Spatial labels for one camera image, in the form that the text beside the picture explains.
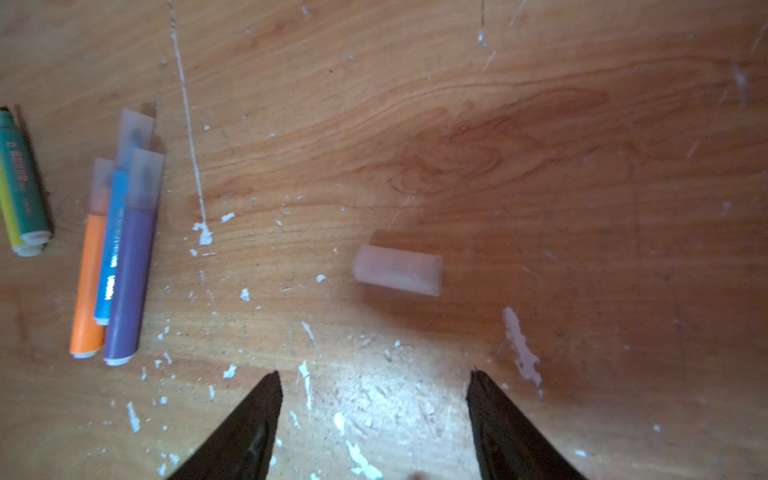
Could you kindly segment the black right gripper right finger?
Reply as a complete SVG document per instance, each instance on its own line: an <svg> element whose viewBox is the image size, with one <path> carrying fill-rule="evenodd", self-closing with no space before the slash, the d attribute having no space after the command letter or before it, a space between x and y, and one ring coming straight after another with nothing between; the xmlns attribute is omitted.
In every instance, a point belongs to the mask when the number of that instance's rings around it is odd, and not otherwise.
<svg viewBox="0 0 768 480"><path fill-rule="evenodd" d="M466 399L483 479L585 478L487 373L471 372Z"/></svg>

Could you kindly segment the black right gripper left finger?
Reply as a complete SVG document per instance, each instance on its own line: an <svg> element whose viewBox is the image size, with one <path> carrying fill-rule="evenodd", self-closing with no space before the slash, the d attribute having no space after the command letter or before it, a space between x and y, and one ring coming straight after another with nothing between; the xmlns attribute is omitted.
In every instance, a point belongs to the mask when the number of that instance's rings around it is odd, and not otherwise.
<svg viewBox="0 0 768 480"><path fill-rule="evenodd" d="M173 479L264 479L270 469L283 400L280 375L267 374Z"/></svg>

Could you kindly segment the orange pen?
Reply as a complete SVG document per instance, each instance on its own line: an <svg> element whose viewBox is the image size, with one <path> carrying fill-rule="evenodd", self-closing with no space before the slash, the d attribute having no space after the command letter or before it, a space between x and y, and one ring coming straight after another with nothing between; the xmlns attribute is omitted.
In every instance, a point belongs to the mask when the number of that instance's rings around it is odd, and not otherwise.
<svg viewBox="0 0 768 480"><path fill-rule="evenodd" d="M98 297L102 249L114 169L112 160L97 158L94 161L70 340L70 354L74 359L90 358L103 345L104 327L94 319L94 309Z"/></svg>

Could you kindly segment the purple pen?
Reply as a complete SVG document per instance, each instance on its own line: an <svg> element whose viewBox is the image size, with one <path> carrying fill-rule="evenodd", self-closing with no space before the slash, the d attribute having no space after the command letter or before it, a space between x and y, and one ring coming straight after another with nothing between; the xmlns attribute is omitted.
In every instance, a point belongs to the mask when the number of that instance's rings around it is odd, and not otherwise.
<svg viewBox="0 0 768 480"><path fill-rule="evenodd" d="M164 156L136 149L130 169L104 361L128 363L139 348Z"/></svg>

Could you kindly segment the blue pen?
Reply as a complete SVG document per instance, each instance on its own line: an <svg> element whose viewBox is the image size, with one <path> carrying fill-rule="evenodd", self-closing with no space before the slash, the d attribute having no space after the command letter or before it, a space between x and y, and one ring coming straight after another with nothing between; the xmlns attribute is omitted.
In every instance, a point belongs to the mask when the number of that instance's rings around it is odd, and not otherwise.
<svg viewBox="0 0 768 480"><path fill-rule="evenodd" d="M106 228L102 249L97 298L93 311L95 322L109 324L119 259L120 237L126 205L130 170L136 149L147 149L152 138L153 117L123 109L120 117L115 168L112 175Z"/></svg>

